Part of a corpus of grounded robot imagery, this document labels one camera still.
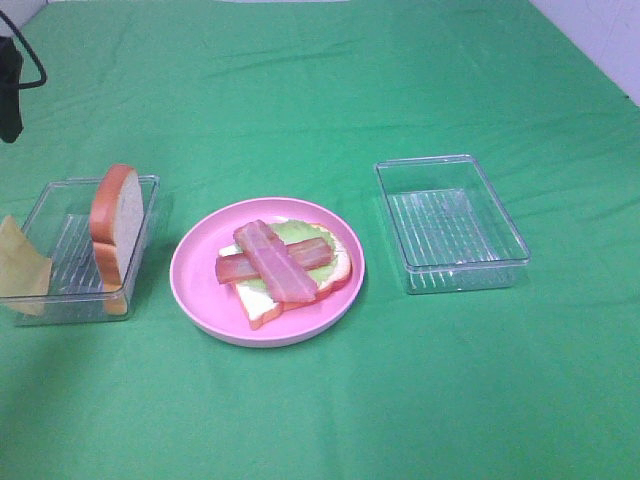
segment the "open-faced sandwich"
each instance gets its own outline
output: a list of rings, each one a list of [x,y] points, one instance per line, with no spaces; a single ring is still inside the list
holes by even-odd
[[[256,220],[236,229],[233,238],[218,252],[215,273],[235,290],[253,330],[323,300],[351,275],[345,245],[322,225]]]

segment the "white wall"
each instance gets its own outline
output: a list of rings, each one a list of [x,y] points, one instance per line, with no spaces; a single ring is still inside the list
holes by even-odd
[[[640,105],[640,0],[530,0]]]
[[[17,27],[22,27],[46,4],[47,0],[0,0],[0,10]],[[9,26],[0,19],[0,37],[11,37],[12,35]]]

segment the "empty plastic container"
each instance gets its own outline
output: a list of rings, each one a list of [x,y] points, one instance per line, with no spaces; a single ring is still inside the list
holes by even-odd
[[[529,249],[469,155],[380,162],[375,172],[408,293],[512,286]]]

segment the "white bread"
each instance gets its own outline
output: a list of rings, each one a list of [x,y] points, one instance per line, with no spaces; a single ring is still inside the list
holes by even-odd
[[[312,226],[331,236],[334,245],[335,259],[333,262],[334,267],[329,277],[318,283],[318,293],[315,301],[312,302],[315,303],[328,297],[331,292],[339,290],[349,281],[351,276],[351,257],[349,256],[347,248],[333,232],[322,225],[315,224]],[[221,249],[219,255],[232,255],[238,252],[240,252],[240,249],[234,244]],[[252,330],[257,330],[287,310],[310,305],[309,303],[276,302],[264,289],[256,288],[250,281],[234,283],[233,288],[242,303],[242,307],[249,320],[249,326]]]
[[[122,287],[143,216],[138,172],[129,165],[112,165],[100,182],[89,215],[89,231],[105,292]],[[111,315],[124,315],[128,310],[125,295],[105,300],[104,306]]]

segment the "black cable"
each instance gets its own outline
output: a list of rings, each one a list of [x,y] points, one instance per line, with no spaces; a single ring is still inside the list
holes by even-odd
[[[29,42],[27,42],[27,39],[24,38],[22,33],[20,33],[20,30],[18,29],[18,27],[16,27],[16,25],[11,21],[11,19],[9,17],[7,17],[7,15],[2,10],[0,10],[0,18],[2,18],[2,20],[4,20],[7,25],[9,25],[9,28],[11,28],[11,30],[16,35],[18,40],[20,40],[20,43],[22,44],[22,46],[25,48],[25,50],[27,51],[27,53],[31,57],[31,60],[33,60],[33,63],[36,64],[36,67],[38,68],[38,72],[40,72],[40,79],[39,80],[35,80],[33,82],[26,82],[26,83],[3,83],[3,82],[0,82],[0,88],[25,90],[27,88],[35,88],[35,87],[40,87],[40,86],[44,85],[45,82],[47,81],[47,72],[44,70],[44,67],[42,66],[42,63],[40,62],[40,59],[36,55],[36,52],[33,51],[33,49],[31,48],[31,45],[29,45]],[[11,38],[7,38],[7,39],[5,39],[4,42],[2,42],[2,44],[0,45],[0,51],[2,50],[2,48],[4,48],[5,43],[9,42],[10,40],[11,40]]]

